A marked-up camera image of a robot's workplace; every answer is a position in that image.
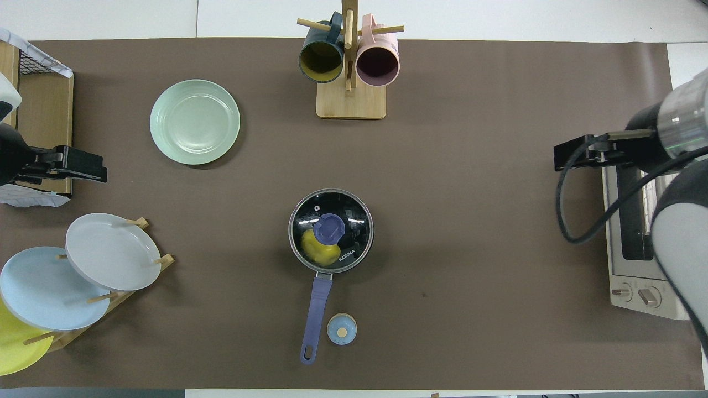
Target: pink mug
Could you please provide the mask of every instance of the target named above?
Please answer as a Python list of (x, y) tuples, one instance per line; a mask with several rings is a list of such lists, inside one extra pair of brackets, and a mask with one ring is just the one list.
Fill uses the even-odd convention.
[(371, 14), (364, 15), (363, 20), (356, 54), (356, 73), (361, 81), (370, 86), (387, 86), (396, 80), (399, 73), (396, 33), (374, 35), (371, 30), (383, 28), (384, 25), (376, 24)]

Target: yellow plate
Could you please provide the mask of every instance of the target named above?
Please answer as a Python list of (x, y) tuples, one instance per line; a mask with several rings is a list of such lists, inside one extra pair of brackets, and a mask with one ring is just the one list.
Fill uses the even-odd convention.
[(25, 346), (23, 342), (48, 331), (15, 318), (0, 300), (0, 376), (19, 372), (37, 362), (52, 345), (53, 337)]

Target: black cable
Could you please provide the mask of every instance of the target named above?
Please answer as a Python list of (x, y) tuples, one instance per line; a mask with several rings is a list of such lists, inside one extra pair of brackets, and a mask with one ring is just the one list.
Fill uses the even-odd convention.
[(624, 195), (620, 196), (613, 204), (611, 204), (605, 211), (605, 214), (603, 214), (603, 216), (600, 217), (598, 221), (596, 221), (595, 224), (593, 224), (593, 226), (590, 227), (590, 229), (588, 229), (586, 233), (582, 234), (579, 237), (573, 237), (568, 231), (565, 215), (563, 213), (563, 186), (566, 182), (566, 175), (568, 174), (568, 171), (570, 171), (573, 164), (578, 160), (578, 158), (580, 158), (580, 156), (584, 153), (584, 151), (587, 150), (587, 148), (598, 142), (606, 142), (608, 140), (609, 136), (607, 134), (598, 135), (597, 137), (590, 138), (587, 142), (578, 147), (575, 152), (573, 152), (573, 154), (568, 158), (568, 161), (563, 166), (563, 170), (561, 171), (561, 176), (558, 180), (558, 186), (556, 187), (556, 218), (558, 219), (558, 226), (561, 228), (561, 234), (563, 234), (563, 238), (565, 238), (565, 240), (571, 242), (572, 244), (583, 244), (589, 241), (590, 238), (594, 237), (595, 234), (597, 234), (605, 226), (605, 223), (610, 219), (610, 217), (612, 217), (612, 215), (617, 212), (617, 210), (625, 202), (627, 202), (635, 193), (639, 192), (639, 190), (641, 190), (641, 187), (651, 182), (651, 180), (654, 180), (656, 177), (659, 177), (660, 175), (664, 174), (665, 172), (671, 169), (674, 169), (677, 166), (683, 166), (689, 161), (696, 159), (697, 157), (701, 157), (708, 154), (708, 147), (703, 147), (693, 150), (691, 152), (684, 152), (680, 156), (664, 162), (659, 167), (646, 174), (642, 179), (637, 181), (627, 190)]

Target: green plate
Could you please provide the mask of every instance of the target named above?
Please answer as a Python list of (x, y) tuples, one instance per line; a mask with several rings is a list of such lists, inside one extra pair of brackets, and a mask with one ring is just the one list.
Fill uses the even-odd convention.
[(236, 142), (241, 116), (228, 91), (206, 80), (185, 80), (165, 90), (152, 107), (150, 133), (168, 158), (204, 164)]

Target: lid knob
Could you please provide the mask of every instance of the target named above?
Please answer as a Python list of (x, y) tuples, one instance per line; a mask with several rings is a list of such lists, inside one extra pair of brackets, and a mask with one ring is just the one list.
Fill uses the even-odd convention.
[(337, 244), (344, 236), (344, 221), (336, 214), (323, 214), (319, 221), (313, 226), (314, 237), (321, 244)]

